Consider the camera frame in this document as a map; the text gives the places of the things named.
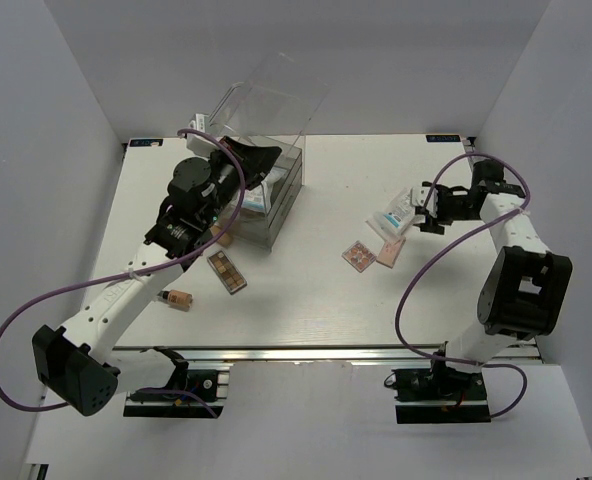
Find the smoked acrylic drawer organizer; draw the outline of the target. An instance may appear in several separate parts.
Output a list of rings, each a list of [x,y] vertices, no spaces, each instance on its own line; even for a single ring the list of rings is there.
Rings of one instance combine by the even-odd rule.
[[[234,139],[252,146],[278,146],[283,153],[274,167],[288,170],[272,192],[272,208],[267,215],[243,210],[227,230],[233,238],[271,250],[303,184],[305,138],[296,135],[235,136]]]

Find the white cotton pad pack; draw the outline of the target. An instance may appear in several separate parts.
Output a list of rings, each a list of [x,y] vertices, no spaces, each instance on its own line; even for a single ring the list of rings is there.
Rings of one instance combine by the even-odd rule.
[[[287,176],[288,170],[273,167],[270,173],[253,190],[246,190],[242,209],[256,214],[267,215],[272,208],[272,192],[274,187]]]
[[[416,213],[412,200],[412,191],[404,188],[383,211],[376,211],[368,217],[366,223],[385,242],[395,243],[412,225],[423,219],[422,215]]]

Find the pink makeup box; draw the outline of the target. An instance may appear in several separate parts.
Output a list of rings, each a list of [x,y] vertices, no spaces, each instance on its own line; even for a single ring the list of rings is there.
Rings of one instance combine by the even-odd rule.
[[[401,238],[393,242],[385,242],[382,249],[376,257],[376,262],[380,265],[392,269],[397,262],[400,252],[403,246],[405,245],[405,242],[405,236],[402,236]]]

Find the long square-pan eyeshadow palette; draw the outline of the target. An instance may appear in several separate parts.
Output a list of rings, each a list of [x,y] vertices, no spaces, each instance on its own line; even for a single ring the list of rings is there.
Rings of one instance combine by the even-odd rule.
[[[230,295],[247,286],[247,281],[224,250],[207,257],[207,262]]]

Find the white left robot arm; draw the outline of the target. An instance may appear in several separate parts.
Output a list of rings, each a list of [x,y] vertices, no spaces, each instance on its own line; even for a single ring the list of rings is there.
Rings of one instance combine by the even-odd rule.
[[[114,346],[158,294],[191,267],[227,205],[260,186],[281,154],[278,146],[223,137],[207,152],[180,161],[125,278],[109,282],[58,328],[43,326],[34,334],[39,380],[84,416],[99,412],[117,393],[144,389],[167,399],[184,394],[188,363],[182,355],[151,347],[118,356]]]

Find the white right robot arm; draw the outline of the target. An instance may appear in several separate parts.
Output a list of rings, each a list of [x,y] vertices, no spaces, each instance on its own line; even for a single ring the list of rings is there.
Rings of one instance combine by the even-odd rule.
[[[525,186],[505,180],[505,168],[485,159],[472,167],[471,185],[424,182],[411,190],[411,205],[424,217],[418,228],[442,235],[455,221],[480,220],[489,227],[497,258],[483,284],[476,319],[445,343],[441,365],[427,374],[429,390],[448,399],[505,348],[550,334],[572,274],[571,260],[540,239],[526,212]]]

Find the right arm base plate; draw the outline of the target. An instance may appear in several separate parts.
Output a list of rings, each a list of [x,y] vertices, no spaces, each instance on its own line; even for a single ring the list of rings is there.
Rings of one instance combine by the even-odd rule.
[[[400,425],[490,423],[487,390],[480,373],[440,386],[429,368],[392,370],[383,386],[394,393]]]

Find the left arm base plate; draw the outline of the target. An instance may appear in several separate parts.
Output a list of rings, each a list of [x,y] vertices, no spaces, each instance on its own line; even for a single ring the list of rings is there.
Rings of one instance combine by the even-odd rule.
[[[126,418],[217,419],[227,396],[224,370],[192,365],[180,353],[162,347],[148,353],[162,354],[173,366],[163,385],[148,383],[126,396]]]

